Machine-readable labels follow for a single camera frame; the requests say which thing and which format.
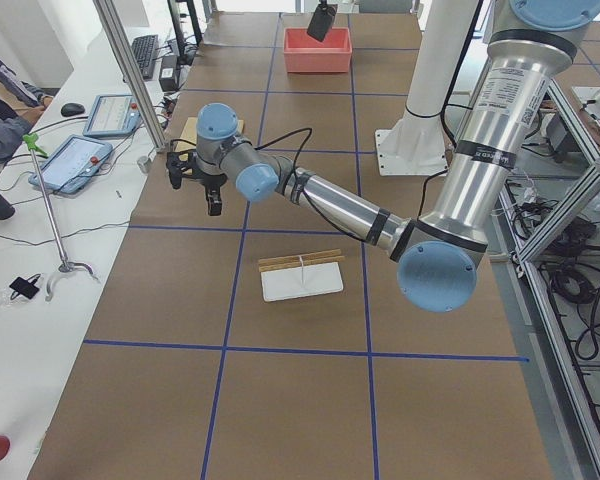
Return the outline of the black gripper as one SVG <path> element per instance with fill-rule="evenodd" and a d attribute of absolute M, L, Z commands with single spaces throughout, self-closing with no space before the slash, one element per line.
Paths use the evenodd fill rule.
<path fill-rule="evenodd" d="M 195 175 L 196 181 L 206 188 L 205 198 L 208 215 L 218 216 L 223 207 L 221 187 L 226 183 L 226 175 L 224 173 L 209 174 L 200 168 L 196 170 Z"/>

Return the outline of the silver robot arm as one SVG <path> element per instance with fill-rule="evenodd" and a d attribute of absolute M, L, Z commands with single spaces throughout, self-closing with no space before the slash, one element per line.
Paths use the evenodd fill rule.
<path fill-rule="evenodd" d="M 197 165 L 225 175 L 250 202 L 280 194 L 305 205 L 397 263 L 402 294 L 431 312 L 464 305 L 487 248 L 484 223 L 514 168 L 551 80 L 573 63 L 600 1 L 498 1 L 489 65 L 455 147 L 444 147 L 444 109 L 454 70 L 481 5 L 437 1 L 428 15 L 402 118 L 377 134 L 385 175 L 443 173 L 435 206 L 402 219 L 288 159 L 265 154 L 240 134 L 234 110 L 204 106 L 197 118 Z"/>

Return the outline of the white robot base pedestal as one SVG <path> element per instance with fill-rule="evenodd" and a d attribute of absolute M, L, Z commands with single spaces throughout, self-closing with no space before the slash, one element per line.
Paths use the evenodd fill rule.
<path fill-rule="evenodd" d="M 381 175 L 429 176 L 447 167 L 443 108 L 481 8 L 478 0 L 435 1 L 430 8 L 404 114 L 375 132 Z"/>

